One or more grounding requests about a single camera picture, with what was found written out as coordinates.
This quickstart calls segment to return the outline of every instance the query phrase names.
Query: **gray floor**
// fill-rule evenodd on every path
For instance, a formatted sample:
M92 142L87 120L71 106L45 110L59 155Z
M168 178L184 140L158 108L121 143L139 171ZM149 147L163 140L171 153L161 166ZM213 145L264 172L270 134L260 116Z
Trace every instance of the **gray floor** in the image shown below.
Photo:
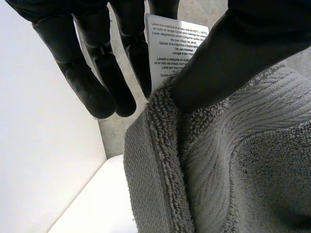
M145 2L146 12L149 12L148 2ZM124 134L126 129L138 117L144 108L146 100L139 88L134 73L123 51L116 18L109 7L111 18L111 43L114 54L125 76L125 79L136 99L137 111L128 118L121 118L114 114L112 117L99 120L107 158L123 154ZM227 10L227 0L180 0L178 19L200 25L207 25L209 29ZM287 59L285 64L294 68L300 74L311 80L311 48Z

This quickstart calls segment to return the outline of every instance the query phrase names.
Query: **gray towel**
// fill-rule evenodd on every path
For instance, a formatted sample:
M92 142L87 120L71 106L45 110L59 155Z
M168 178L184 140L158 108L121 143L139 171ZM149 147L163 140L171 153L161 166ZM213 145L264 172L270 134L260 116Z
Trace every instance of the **gray towel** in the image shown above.
M140 233L311 232L311 83L284 66L181 113L174 78L125 136Z

